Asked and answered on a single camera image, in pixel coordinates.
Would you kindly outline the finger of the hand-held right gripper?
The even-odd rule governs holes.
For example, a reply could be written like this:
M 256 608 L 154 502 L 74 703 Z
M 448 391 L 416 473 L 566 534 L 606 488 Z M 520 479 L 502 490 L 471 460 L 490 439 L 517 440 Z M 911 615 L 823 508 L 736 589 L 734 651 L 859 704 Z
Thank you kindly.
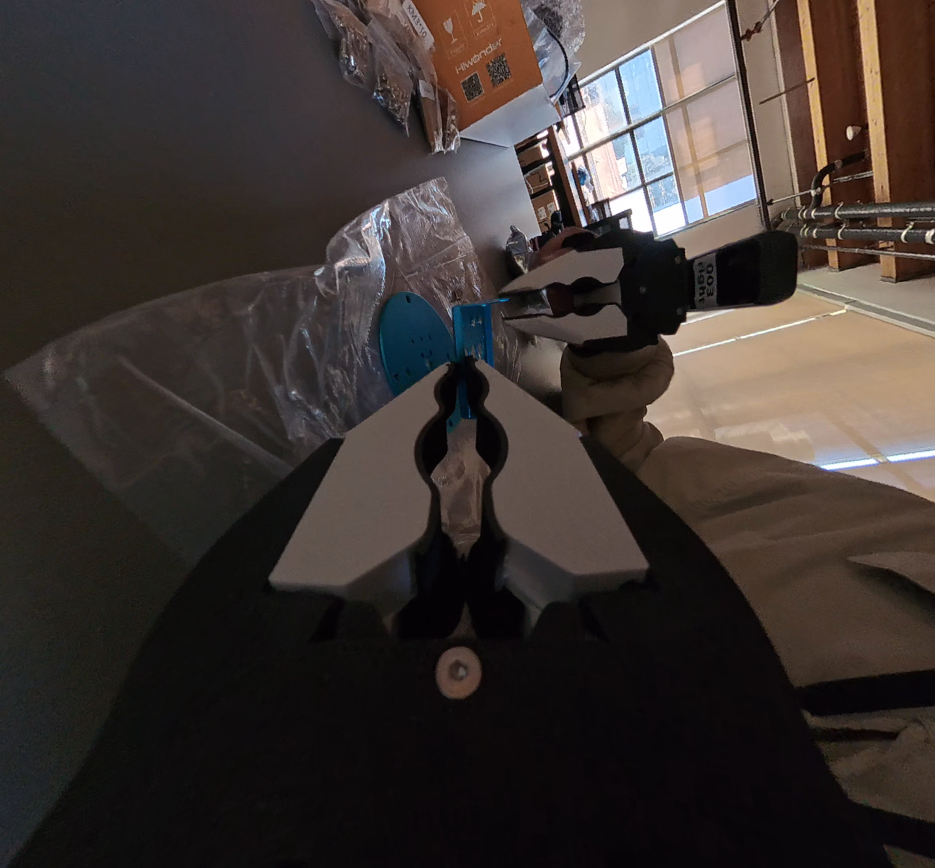
M 588 304 L 584 309 L 593 313 L 525 314 L 504 317 L 504 323 L 514 330 L 534 337 L 544 337 L 570 344 L 584 344 L 592 340 L 625 338 L 628 323 L 618 304 Z
M 560 292 L 574 295 L 600 290 L 616 283 L 625 266 L 622 249 L 565 251 L 503 286 L 501 299 L 542 291 L 547 296 Z

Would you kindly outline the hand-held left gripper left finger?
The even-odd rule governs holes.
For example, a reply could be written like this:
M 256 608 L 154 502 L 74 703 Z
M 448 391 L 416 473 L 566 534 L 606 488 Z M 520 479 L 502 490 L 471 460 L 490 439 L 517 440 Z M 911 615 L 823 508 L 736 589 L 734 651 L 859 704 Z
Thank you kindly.
M 441 534 L 433 471 L 448 453 L 459 367 L 444 364 L 350 430 L 269 574 L 276 591 L 368 604 L 416 598 L 418 564 Z

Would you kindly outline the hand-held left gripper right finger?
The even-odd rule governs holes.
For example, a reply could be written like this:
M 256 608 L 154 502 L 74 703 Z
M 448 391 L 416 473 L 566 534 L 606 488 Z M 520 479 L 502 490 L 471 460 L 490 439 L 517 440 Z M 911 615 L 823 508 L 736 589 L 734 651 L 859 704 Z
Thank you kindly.
M 552 604 L 642 582 L 649 569 L 578 430 L 481 360 L 467 361 L 489 473 L 467 556 L 477 628 L 533 628 Z

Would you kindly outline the blue U-shaped metal bracket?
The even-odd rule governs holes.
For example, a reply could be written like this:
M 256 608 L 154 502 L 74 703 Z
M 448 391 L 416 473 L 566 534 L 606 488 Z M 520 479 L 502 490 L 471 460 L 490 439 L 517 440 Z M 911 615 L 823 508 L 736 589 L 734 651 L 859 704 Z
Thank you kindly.
M 460 379 L 456 404 L 447 420 L 449 434 L 465 419 L 474 418 L 469 404 L 464 359 L 481 360 L 491 367 L 496 365 L 493 307 L 498 302 L 460 304 L 451 310 L 454 357 Z

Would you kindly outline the blue round metal plate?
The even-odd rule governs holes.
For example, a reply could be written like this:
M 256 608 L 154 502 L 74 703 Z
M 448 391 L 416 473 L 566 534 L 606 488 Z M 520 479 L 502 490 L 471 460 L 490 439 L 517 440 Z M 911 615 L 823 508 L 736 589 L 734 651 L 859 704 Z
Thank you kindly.
M 386 301 L 379 319 L 380 357 L 393 396 L 430 371 L 455 361 L 450 327 L 419 295 L 403 291 Z

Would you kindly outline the grey desk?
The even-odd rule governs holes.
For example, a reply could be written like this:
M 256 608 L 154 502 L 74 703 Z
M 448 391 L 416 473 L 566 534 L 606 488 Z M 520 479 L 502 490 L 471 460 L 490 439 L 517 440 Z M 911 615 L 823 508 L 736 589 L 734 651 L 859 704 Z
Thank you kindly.
M 339 75 L 309 0 L 2 0 L 2 370 L 111 313 L 313 265 L 443 176 L 482 254 L 512 149 L 431 156 Z M 2 866 L 80 767 L 185 568 L 2 382 Z

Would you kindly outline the person's right hand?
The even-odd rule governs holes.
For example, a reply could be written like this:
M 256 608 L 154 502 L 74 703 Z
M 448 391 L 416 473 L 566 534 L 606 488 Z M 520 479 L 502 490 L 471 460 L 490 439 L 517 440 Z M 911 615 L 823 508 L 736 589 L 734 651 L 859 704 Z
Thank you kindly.
M 576 226 L 569 227 L 542 244 L 530 266 L 542 266 L 569 252 L 585 247 L 594 238 L 591 231 Z

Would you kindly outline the crumpled silver foil bag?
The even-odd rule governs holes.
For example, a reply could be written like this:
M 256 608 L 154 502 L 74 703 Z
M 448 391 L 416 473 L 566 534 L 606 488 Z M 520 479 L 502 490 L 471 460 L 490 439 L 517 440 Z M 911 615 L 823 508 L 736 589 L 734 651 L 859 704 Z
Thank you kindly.
M 516 225 L 509 227 L 505 244 L 505 265 L 509 280 L 515 280 L 530 271 L 540 240 L 539 235 L 531 238 Z

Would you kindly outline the wooden shelf with boxes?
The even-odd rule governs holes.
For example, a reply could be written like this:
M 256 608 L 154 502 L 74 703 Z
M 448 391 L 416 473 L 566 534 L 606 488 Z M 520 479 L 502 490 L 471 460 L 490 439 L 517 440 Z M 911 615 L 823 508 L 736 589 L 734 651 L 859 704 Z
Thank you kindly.
M 588 224 L 578 182 L 560 144 L 560 125 L 550 126 L 514 146 L 539 233 L 553 226 L 559 215 L 563 228 Z

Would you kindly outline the curved black pipe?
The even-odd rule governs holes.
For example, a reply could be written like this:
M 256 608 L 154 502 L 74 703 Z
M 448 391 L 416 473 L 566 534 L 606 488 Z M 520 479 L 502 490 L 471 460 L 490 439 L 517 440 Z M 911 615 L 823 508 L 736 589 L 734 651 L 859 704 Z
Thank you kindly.
M 820 207 L 824 201 L 824 193 L 837 185 L 871 179 L 872 170 L 859 170 L 848 175 L 843 174 L 849 168 L 864 164 L 867 160 L 868 152 L 863 150 L 832 160 L 825 165 L 812 179 L 810 206 L 812 208 Z

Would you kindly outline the black insulated pipe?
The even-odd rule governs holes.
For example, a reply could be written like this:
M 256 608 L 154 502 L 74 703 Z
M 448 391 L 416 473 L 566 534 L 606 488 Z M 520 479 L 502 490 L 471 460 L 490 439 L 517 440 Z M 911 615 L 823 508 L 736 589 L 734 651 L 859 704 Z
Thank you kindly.
M 786 229 L 790 234 L 811 241 L 881 242 L 913 245 L 934 245 L 934 228 L 836 226 L 819 224 L 793 224 Z
M 904 218 L 914 221 L 932 220 L 934 219 L 934 201 L 809 205 L 785 209 L 780 215 L 780 221 L 782 222 L 801 223 L 880 218 Z

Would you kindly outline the large clear plastic bag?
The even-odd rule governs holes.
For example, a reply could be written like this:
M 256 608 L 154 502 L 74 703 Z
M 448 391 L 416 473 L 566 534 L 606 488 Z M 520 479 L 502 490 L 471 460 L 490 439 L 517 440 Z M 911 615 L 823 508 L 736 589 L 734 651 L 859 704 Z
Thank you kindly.
M 184 561 L 382 399 L 381 261 L 235 278 L 136 306 L 4 372 Z

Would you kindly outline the metal conduit pole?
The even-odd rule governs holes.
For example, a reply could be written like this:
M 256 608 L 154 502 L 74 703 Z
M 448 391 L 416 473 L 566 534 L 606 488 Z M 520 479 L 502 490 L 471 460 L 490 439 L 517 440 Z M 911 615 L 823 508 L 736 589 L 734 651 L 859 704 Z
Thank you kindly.
M 749 74 L 744 56 L 744 41 L 742 40 L 738 3 L 737 0 L 725 0 L 725 2 L 729 19 L 729 26 L 731 28 L 731 42 L 735 67 L 737 70 L 737 78 L 739 82 L 743 119 L 750 144 L 756 204 L 762 224 L 765 229 L 769 230 L 771 228 L 771 219 L 768 212 L 766 186 L 760 156 L 760 146 L 758 143 L 755 127 L 754 111 L 750 93 Z

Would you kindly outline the bubble wrap pouch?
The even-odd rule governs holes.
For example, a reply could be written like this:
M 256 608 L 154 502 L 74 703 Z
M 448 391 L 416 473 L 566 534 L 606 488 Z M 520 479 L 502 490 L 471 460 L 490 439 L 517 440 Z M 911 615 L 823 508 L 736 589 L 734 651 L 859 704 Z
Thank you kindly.
M 585 39 L 580 0 L 520 0 L 549 99 L 556 103 L 580 67 Z

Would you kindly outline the pile of clear screw bags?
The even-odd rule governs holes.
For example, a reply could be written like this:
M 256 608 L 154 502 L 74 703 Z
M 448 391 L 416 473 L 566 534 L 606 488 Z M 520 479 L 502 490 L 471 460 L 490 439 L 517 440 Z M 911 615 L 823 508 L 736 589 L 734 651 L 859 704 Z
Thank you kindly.
M 433 154 L 461 146 L 459 108 L 435 67 L 436 41 L 413 0 L 310 0 L 337 52 L 345 81 L 383 109 L 404 134 L 417 114 Z

